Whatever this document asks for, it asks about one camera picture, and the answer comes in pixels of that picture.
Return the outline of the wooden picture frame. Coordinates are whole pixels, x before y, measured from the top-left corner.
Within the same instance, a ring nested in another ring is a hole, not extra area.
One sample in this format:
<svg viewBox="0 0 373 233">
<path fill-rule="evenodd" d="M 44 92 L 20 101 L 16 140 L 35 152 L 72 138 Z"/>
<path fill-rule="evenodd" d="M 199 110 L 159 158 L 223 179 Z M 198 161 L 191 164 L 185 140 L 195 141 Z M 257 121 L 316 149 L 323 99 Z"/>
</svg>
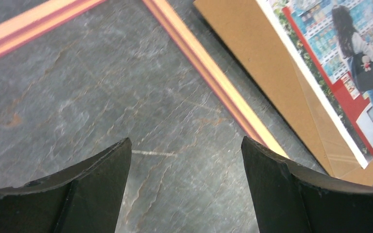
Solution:
<svg viewBox="0 0 373 233">
<path fill-rule="evenodd" d="M 48 0 L 1 23 L 0 57 L 101 3 L 101 0 Z M 171 5 L 166 0 L 145 0 L 143 3 L 244 132 L 272 151 L 288 157 Z"/>
</svg>

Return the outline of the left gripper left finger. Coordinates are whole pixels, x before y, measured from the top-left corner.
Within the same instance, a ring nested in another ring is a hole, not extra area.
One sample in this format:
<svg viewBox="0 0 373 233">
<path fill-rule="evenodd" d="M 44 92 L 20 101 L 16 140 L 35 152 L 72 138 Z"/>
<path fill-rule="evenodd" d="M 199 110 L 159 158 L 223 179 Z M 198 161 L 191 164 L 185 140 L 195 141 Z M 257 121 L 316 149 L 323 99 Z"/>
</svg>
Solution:
<svg viewBox="0 0 373 233">
<path fill-rule="evenodd" d="M 125 138 L 21 187 L 0 189 L 0 233 L 112 233 L 132 159 Z"/>
</svg>

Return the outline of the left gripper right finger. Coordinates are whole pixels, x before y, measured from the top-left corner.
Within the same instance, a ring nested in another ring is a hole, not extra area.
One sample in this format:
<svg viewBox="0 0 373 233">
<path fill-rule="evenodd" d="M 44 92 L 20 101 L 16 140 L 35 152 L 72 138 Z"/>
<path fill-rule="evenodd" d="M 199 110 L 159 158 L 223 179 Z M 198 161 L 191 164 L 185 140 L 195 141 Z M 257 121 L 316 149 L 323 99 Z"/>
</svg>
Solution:
<svg viewBox="0 0 373 233">
<path fill-rule="evenodd" d="M 373 187 L 333 178 L 255 140 L 241 143 L 262 233 L 373 233 Z"/>
</svg>

